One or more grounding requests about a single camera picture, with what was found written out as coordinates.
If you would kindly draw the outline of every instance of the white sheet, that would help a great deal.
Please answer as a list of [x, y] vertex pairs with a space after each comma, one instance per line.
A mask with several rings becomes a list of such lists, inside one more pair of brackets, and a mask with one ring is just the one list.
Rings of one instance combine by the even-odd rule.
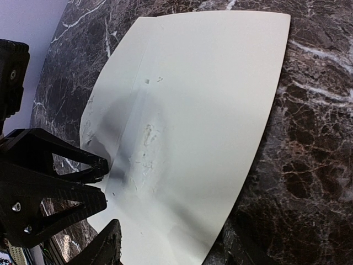
[[109, 160], [97, 187], [123, 264], [201, 264], [248, 174], [275, 95], [290, 16], [139, 18], [102, 70], [81, 147]]

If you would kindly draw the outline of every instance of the brown marble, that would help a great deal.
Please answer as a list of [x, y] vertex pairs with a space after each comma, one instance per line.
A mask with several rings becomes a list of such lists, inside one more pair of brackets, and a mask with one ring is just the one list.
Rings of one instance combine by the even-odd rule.
[[[264, 137], [204, 264], [241, 264], [236, 223], [279, 264], [351, 265], [352, 1], [71, 0], [48, 51], [31, 125], [78, 146], [79, 121], [94, 83], [139, 16], [225, 9], [283, 12], [292, 20]], [[56, 166], [77, 170], [65, 160]], [[80, 247], [94, 236], [87, 224], [64, 233]]]

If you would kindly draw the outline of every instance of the dark marble countertop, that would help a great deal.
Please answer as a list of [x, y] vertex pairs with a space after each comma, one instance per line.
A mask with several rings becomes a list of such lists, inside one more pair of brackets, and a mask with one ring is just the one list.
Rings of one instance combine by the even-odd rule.
[[[350, 0], [70, 0], [45, 60], [31, 125], [79, 146], [79, 123], [94, 83], [138, 17], [225, 9], [282, 12], [292, 20], [265, 134], [205, 264], [241, 264], [235, 250], [237, 223], [279, 264], [351, 265]], [[77, 170], [67, 160], [57, 160], [56, 167], [66, 173]], [[86, 222], [61, 234], [70, 256], [94, 236]]]

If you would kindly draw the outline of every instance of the screw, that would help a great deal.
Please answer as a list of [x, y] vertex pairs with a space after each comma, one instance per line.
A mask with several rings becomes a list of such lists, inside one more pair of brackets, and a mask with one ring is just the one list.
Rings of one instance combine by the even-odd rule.
[[10, 75], [10, 79], [14, 80], [16, 78], [17, 75], [17, 71], [16, 70], [12, 70], [11, 75]]
[[14, 206], [12, 206], [12, 210], [18, 213], [19, 211], [21, 211], [21, 204], [16, 203]]
[[24, 232], [25, 232], [26, 234], [32, 233], [32, 227], [31, 227], [30, 225], [28, 225], [28, 226], [24, 229]]

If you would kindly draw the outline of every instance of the white wall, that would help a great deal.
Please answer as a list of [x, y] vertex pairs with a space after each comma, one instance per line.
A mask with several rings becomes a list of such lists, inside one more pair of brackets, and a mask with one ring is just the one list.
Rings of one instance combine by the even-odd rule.
[[5, 135], [29, 127], [44, 59], [66, 4], [67, 0], [0, 0], [0, 39], [26, 43], [30, 53], [21, 110], [6, 120]]

